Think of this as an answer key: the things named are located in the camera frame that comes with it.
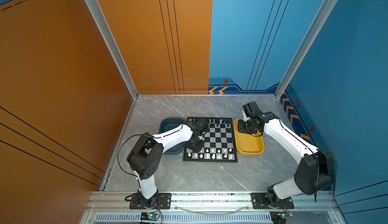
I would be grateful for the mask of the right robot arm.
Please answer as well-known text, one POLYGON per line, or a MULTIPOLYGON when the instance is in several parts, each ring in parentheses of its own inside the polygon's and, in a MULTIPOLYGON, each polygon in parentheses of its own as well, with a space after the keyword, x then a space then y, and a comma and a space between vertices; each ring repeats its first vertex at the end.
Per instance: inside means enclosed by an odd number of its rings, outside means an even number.
POLYGON ((237 121, 237 131, 260 137, 266 134, 287 150, 298 164, 295 174, 271 185, 261 201, 270 208, 285 207, 293 196, 315 195, 335 184, 334 157, 332 153, 311 145, 283 124, 274 113, 264 113, 256 102, 243 106, 243 118, 237 121))

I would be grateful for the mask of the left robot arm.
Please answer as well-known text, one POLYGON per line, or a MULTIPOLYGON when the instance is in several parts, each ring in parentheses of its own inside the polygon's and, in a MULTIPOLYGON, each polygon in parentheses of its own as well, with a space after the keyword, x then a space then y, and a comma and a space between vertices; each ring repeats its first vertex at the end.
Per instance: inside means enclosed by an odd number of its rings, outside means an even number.
POLYGON ((187 120, 178 127, 161 134, 141 134, 129 153, 127 162, 138 181, 138 194, 142 204, 153 207, 158 201, 154 174, 163 153, 176 145, 199 152, 205 144, 203 137, 207 130, 207 121, 200 118, 194 123, 187 120))

